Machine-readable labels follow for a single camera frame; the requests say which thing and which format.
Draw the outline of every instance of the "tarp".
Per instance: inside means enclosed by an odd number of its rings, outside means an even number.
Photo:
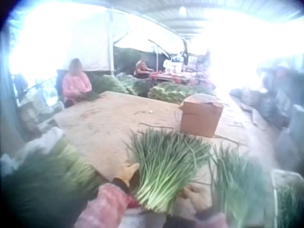
[[[13,50],[10,69],[23,73],[29,86],[35,78],[56,76],[57,69],[68,69],[79,58],[85,71],[110,70],[109,27],[119,47],[151,51],[152,40],[170,54],[183,51],[183,42],[172,32],[140,17],[77,3],[45,3],[26,18],[20,43]]]

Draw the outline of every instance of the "roof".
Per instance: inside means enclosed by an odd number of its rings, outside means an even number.
[[[100,5],[148,19],[183,38],[201,34],[224,11],[265,22],[286,22],[304,15],[295,0],[74,0]]]

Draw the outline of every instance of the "plaid shirt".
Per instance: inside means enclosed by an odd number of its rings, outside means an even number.
[[[117,228],[132,197],[113,184],[99,187],[98,196],[88,203],[75,228]]]

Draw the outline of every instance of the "plastic crate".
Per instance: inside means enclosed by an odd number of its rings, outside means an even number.
[[[279,186],[287,185],[295,180],[302,180],[302,177],[297,172],[284,171],[284,170],[272,170],[271,180],[274,188],[274,204],[275,204],[275,218],[274,228],[277,228],[277,216],[278,216],[278,202],[277,202],[277,188]]]

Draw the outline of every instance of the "ceiling light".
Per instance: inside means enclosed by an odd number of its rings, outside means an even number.
[[[183,16],[183,17],[186,17],[187,16],[187,10],[185,7],[180,7],[180,14]]]

